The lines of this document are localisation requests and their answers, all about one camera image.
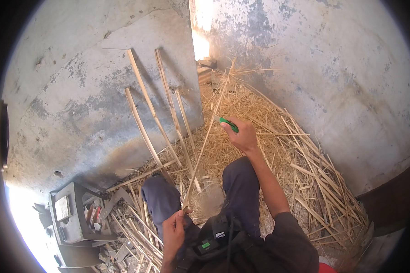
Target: dark blue pants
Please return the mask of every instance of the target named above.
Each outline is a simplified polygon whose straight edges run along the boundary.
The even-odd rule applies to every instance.
[[[226,197],[221,213],[233,215],[241,222],[245,231],[254,238],[260,237],[260,184],[249,159],[244,156],[230,163],[223,170],[223,190]],[[143,200],[152,215],[158,236],[163,239],[163,221],[181,209],[180,193],[163,176],[148,178],[141,188]],[[192,243],[200,228],[186,215],[185,241]]]

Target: black cable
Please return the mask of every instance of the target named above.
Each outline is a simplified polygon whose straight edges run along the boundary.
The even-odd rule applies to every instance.
[[[234,213],[231,212],[230,237],[228,239],[228,254],[226,255],[226,273],[230,273],[231,241],[232,241],[233,231],[234,231]]]

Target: concrete wall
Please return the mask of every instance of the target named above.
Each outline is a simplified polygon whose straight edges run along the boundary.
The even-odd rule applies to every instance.
[[[70,181],[106,189],[131,172],[126,169],[150,159],[126,101],[128,86],[153,145],[164,148],[126,51],[119,49],[135,52],[160,121],[175,141],[153,52],[158,47],[169,85],[191,89],[184,105],[192,128],[201,126],[187,0],[45,1],[22,33],[5,76],[8,185],[30,187],[39,194],[34,202],[45,202],[50,190]]]
[[[410,166],[410,51],[380,2],[215,0],[202,34],[221,66],[280,69],[252,81],[319,139],[356,196]]]

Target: red cloth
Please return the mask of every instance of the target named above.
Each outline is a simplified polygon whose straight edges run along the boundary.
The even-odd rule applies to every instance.
[[[326,263],[319,263],[319,273],[337,273],[337,271]]]

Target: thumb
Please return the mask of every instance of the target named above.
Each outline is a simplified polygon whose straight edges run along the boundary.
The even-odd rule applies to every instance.
[[[234,131],[232,130],[231,126],[230,126],[228,123],[226,123],[226,122],[221,122],[221,123],[220,123],[220,126],[223,127],[223,129],[224,129],[225,132],[228,134],[228,136],[230,137],[230,139],[235,136]]]
[[[184,212],[182,210],[176,214],[176,232],[184,232]]]

